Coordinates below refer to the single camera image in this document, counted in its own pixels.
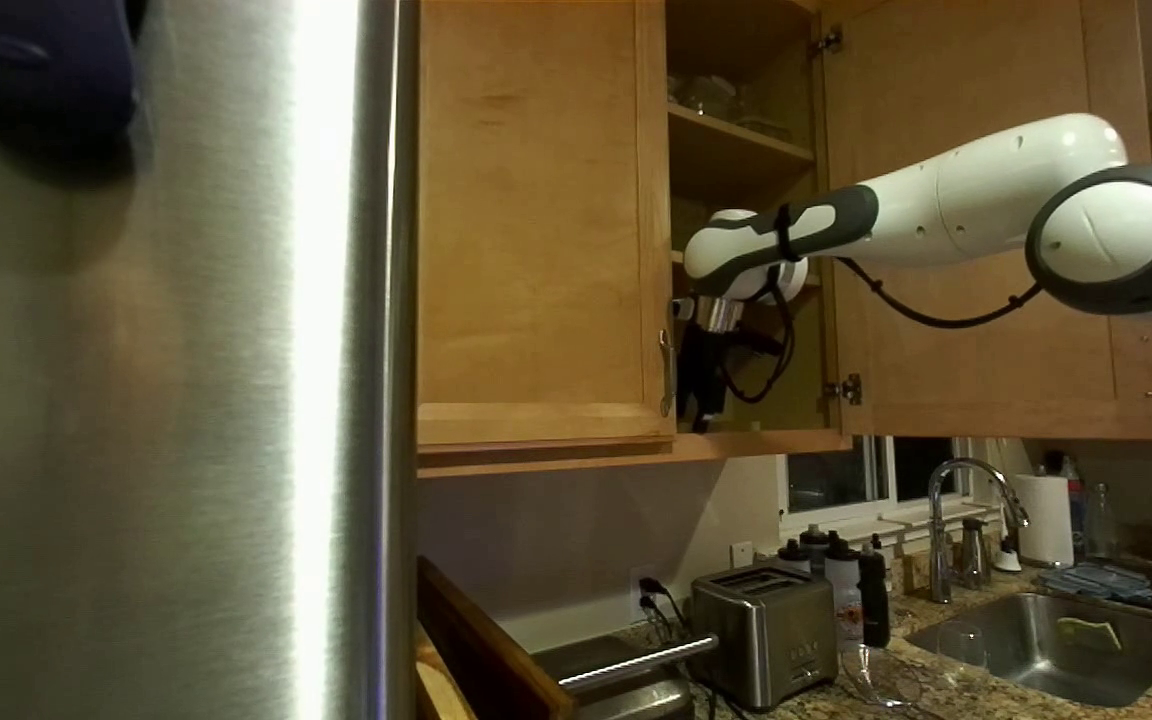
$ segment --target cabinet door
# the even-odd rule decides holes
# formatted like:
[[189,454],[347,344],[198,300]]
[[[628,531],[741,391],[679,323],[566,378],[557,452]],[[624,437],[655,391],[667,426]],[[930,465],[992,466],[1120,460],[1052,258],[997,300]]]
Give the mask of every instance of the cabinet door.
[[[828,182],[864,180],[1052,110],[1108,115],[1146,142],[1137,0],[828,0]],[[952,268],[871,268],[923,312],[1022,297],[1026,252]],[[1152,321],[1082,317],[1049,297],[971,332],[887,312],[838,273],[840,373],[862,374],[847,431],[1152,437]]]
[[667,438],[661,0],[422,8],[422,452]]

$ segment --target kitchen counter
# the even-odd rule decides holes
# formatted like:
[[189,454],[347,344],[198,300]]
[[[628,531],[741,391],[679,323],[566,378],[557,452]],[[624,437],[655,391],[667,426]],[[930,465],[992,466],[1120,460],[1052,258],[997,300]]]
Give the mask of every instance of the kitchen counter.
[[[910,643],[906,636],[915,628],[930,628],[967,604],[986,604],[1008,591],[1026,591],[1031,586],[1029,578],[1018,574],[997,574],[992,586],[982,591],[957,591],[957,604],[930,604],[930,601],[898,601],[893,619],[893,648],[883,648],[871,659],[871,674],[883,688],[898,688],[906,696],[906,702],[911,702],[915,711],[906,716],[946,716],[946,720],[1018,720],[1018,716],[1036,716],[1036,720],[1082,720],[1082,716],[1126,716],[1126,720],[1152,720],[1152,688],[1128,702],[1128,708],[1087,708],[1087,702],[1072,702],[1049,691],[1031,691],[1008,681],[987,674],[986,668],[967,668],[946,657],[931,657],[915,643]],[[818,688],[804,691],[787,702],[782,702],[775,711],[768,711],[764,720],[857,720],[857,716],[881,716],[876,699],[864,699],[862,691],[847,691],[847,681],[834,685],[834,688]]]

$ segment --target stainless steel refrigerator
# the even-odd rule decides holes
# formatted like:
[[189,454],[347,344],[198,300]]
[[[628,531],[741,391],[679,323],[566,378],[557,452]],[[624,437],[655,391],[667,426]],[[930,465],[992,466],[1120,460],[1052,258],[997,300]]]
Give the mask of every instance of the stainless steel refrigerator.
[[0,716],[412,716],[410,0],[149,0],[133,168],[0,148]]

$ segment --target toaster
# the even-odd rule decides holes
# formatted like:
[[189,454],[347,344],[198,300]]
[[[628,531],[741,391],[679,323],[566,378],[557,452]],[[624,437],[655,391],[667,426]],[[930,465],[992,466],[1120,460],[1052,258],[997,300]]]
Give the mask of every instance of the toaster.
[[693,578],[690,622],[721,648],[690,668],[729,699],[764,711],[838,674],[838,616],[825,578],[752,562]]

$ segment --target kitchen sink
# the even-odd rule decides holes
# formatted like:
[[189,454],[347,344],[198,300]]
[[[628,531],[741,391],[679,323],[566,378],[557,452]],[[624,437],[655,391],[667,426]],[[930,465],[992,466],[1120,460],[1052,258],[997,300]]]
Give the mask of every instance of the kitchen sink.
[[999,595],[910,639],[1077,702],[1126,708],[1152,688],[1152,610],[1100,601]]

